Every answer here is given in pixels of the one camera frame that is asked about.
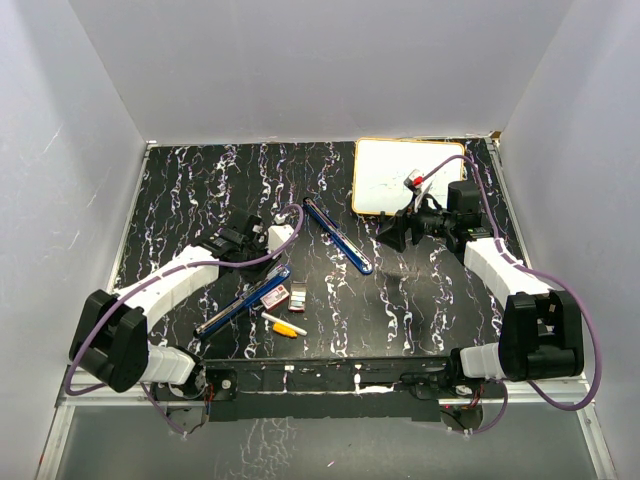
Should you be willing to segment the red white staple box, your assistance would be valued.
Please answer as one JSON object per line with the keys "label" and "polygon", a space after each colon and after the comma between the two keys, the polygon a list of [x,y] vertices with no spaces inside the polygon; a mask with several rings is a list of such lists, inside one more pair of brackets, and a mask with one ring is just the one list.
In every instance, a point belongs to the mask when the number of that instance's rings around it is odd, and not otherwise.
{"label": "red white staple box", "polygon": [[290,296],[289,291],[283,285],[278,285],[260,298],[260,302],[266,310],[276,308]]}

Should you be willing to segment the staple tray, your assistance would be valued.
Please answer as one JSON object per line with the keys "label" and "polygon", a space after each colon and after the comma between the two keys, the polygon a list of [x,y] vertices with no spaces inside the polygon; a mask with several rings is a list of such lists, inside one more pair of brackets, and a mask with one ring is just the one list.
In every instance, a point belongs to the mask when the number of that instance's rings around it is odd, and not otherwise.
{"label": "staple tray", "polygon": [[307,285],[305,282],[292,282],[289,296],[288,310],[290,312],[304,312],[306,308]]}

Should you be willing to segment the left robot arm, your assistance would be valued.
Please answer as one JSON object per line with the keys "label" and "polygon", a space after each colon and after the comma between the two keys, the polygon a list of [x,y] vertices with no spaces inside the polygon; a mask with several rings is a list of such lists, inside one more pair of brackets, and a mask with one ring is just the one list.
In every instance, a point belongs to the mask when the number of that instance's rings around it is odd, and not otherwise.
{"label": "left robot arm", "polygon": [[268,234],[256,215],[239,210],[221,227],[203,231],[174,259],[114,293],[86,299],[69,360],[113,391],[144,383],[171,384],[186,399],[200,396],[207,376],[198,360],[178,347],[153,346],[148,336],[179,303],[231,271],[257,276],[273,264],[253,261],[268,254]]}

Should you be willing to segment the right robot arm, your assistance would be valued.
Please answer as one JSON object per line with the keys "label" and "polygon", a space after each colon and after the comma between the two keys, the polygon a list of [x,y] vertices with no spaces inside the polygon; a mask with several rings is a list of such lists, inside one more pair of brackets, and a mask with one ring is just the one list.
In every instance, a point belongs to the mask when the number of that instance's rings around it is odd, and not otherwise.
{"label": "right robot arm", "polygon": [[405,181],[410,202],[382,227],[377,242],[403,252],[424,236],[440,237],[503,308],[498,341],[451,353],[447,388],[466,397],[482,379],[532,381],[582,373],[581,311],[564,290],[523,271],[503,241],[483,223],[481,193],[472,181],[448,186],[447,205],[431,199],[422,176]]}

